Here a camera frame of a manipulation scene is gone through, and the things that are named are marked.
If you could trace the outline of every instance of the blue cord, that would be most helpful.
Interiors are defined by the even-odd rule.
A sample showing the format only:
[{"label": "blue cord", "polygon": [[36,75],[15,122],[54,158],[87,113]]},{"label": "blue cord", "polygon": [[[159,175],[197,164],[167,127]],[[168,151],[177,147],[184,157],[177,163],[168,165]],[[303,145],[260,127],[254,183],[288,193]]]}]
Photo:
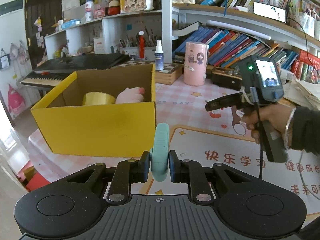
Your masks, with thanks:
[{"label": "blue cord", "polygon": [[224,13],[223,13],[223,17],[226,16],[226,13],[227,13],[227,5],[228,5],[228,0],[226,0],[226,4],[224,6]]}]

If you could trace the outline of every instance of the hand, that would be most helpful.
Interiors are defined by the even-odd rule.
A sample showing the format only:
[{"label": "hand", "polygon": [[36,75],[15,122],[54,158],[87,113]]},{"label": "hand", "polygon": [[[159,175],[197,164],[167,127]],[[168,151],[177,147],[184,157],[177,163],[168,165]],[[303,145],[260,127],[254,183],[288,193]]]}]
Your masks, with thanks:
[{"label": "hand", "polygon": [[[284,106],[281,104],[261,107],[259,111],[261,121],[268,120],[273,126],[273,128],[275,128],[282,134],[282,137],[284,137],[285,127],[287,125],[291,112],[292,112],[291,107]],[[259,131],[257,131],[254,126],[258,122],[257,112],[254,111],[250,115],[244,115],[241,121],[247,124],[247,129],[251,130],[252,138],[255,139],[257,144],[259,144],[260,134],[259,134]],[[292,128],[288,132],[289,132],[288,146],[291,146]]]}]

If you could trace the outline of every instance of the dark wooden door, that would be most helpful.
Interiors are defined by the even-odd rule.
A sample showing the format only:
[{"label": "dark wooden door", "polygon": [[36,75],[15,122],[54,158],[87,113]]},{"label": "dark wooden door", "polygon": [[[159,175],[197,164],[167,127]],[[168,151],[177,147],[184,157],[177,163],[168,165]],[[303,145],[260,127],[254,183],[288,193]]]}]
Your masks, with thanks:
[{"label": "dark wooden door", "polygon": [[25,0],[25,23],[27,44],[30,54],[32,69],[42,61],[45,48],[38,47],[36,34],[38,27],[34,25],[38,17],[42,21],[41,36],[52,34],[55,27],[52,27],[58,20],[62,19],[62,0]]}]

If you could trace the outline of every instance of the stack of papers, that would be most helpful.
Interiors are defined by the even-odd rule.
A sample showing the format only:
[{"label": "stack of papers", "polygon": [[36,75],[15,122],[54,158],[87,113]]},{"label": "stack of papers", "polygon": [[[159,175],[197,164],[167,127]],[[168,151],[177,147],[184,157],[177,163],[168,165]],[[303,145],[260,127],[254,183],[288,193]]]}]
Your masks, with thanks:
[{"label": "stack of papers", "polygon": [[284,85],[284,98],[312,110],[320,110],[320,84],[297,79]]}]

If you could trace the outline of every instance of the pink tumbler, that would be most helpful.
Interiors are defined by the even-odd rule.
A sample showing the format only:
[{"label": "pink tumbler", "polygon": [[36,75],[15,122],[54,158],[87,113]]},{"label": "pink tumbler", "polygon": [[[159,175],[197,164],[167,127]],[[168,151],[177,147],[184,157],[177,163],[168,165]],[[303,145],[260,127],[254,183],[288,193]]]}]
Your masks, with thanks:
[{"label": "pink tumbler", "polygon": [[202,86],[206,78],[209,45],[200,42],[187,42],[184,61],[185,84]]}]

